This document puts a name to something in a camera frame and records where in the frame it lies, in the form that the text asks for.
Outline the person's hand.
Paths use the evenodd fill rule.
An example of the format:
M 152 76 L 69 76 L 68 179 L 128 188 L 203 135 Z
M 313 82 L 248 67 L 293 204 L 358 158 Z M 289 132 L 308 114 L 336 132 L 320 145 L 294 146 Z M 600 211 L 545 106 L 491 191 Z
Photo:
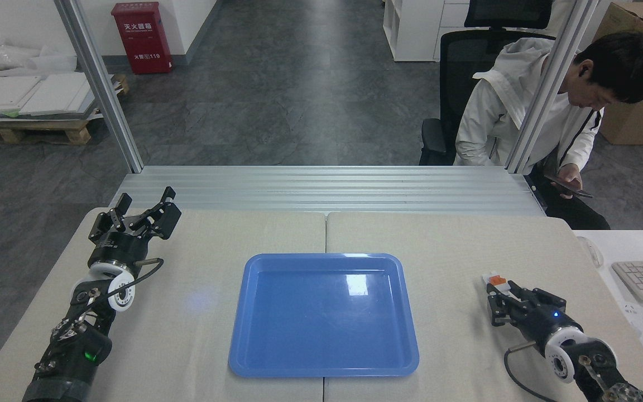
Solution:
M 572 199 L 574 197 L 574 193 L 572 193 L 566 186 L 571 186 L 574 190 L 583 189 L 581 171 L 578 165 L 574 163 L 568 163 L 559 168 L 555 176 L 557 180 L 550 181 L 550 183 L 559 192 L 559 196 L 563 199 Z

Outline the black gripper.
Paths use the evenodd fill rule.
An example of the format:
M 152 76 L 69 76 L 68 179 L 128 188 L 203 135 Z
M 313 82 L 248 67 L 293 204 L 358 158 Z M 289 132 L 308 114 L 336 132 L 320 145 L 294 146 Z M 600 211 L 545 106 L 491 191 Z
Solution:
M 525 319 L 525 340 L 536 344 L 539 351 L 547 345 L 568 346 L 583 343 L 583 329 L 566 313 L 567 301 L 540 288 L 528 288 L 508 281 L 512 298 L 502 293 L 487 297 L 491 325 L 515 326 Z
M 140 272 L 136 262 L 146 259 L 151 237 L 168 240 L 181 217 L 180 209 L 173 202 L 175 195 L 176 191 L 167 186 L 153 208 L 128 219 L 128 229 L 133 233 L 128 234 L 124 232 L 127 229 L 124 215 L 132 204 L 132 198 L 123 193 L 114 208 L 97 215 L 88 237 L 95 244 L 88 260 L 89 267 L 99 262 L 115 262 L 133 272 Z

